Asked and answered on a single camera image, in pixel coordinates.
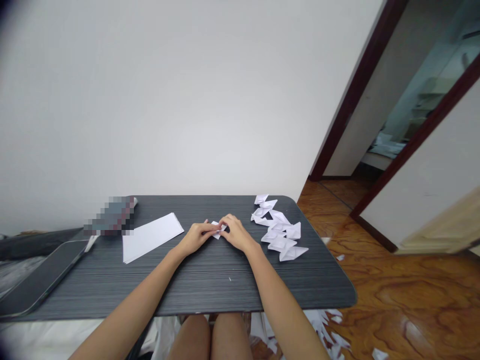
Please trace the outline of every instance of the hand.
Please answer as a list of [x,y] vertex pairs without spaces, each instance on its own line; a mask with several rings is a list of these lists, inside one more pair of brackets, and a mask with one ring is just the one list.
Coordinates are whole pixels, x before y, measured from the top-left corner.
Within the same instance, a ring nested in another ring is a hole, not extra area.
[[176,248],[179,249],[182,256],[187,257],[196,252],[209,237],[221,229],[220,225],[208,223],[208,219],[204,223],[194,223]]
[[222,217],[220,225],[228,225],[230,232],[222,231],[222,235],[230,244],[244,253],[248,252],[254,245],[258,243],[250,236],[249,232],[245,230],[242,222],[232,214]]

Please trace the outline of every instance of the doorway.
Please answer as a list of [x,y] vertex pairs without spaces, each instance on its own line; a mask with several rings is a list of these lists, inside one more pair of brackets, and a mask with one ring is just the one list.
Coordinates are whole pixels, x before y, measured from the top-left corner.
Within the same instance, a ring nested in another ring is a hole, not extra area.
[[[480,75],[478,1],[410,1],[400,16],[388,16],[397,18],[391,37],[368,82],[357,89],[351,114],[342,118],[342,108],[351,107],[347,92],[310,175],[354,209],[353,217]],[[340,133],[336,125],[343,126]]]

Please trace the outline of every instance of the baseboard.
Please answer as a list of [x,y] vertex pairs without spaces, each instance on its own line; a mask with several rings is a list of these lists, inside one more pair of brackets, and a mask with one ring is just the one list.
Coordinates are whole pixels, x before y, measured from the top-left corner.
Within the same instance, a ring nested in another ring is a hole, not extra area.
[[380,231],[374,228],[367,220],[365,220],[360,215],[352,216],[352,218],[358,223],[358,225],[364,228],[367,233],[369,233],[375,240],[378,241],[380,245],[382,245],[389,252],[394,253],[399,249],[393,242],[388,240]]
[[321,180],[350,180],[351,176],[322,176]]

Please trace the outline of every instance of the wood grain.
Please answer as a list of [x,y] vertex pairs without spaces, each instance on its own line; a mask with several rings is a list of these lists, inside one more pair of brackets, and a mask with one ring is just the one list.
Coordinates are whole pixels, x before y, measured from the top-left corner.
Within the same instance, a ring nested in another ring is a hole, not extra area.
[[[342,186],[329,182],[332,191]],[[357,304],[341,310],[343,322],[330,322],[351,343],[346,359],[371,360],[374,348],[392,360],[480,359],[478,259],[393,255],[316,182],[306,182],[298,205],[319,234],[331,234],[327,246],[345,255],[339,264],[357,290]],[[332,213],[341,221],[329,222]]]

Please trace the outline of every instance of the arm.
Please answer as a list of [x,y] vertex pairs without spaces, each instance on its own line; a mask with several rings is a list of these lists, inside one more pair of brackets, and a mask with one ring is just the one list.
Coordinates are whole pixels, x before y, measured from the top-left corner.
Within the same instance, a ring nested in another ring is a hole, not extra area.
[[230,233],[220,234],[250,263],[261,303],[275,337],[287,359],[330,359],[298,302],[272,267],[259,243],[245,230],[240,220],[228,214],[220,221]]
[[180,243],[170,250],[150,275],[102,321],[70,359],[125,359],[153,316],[180,263],[197,251],[219,229],[220,225],[193,224]]

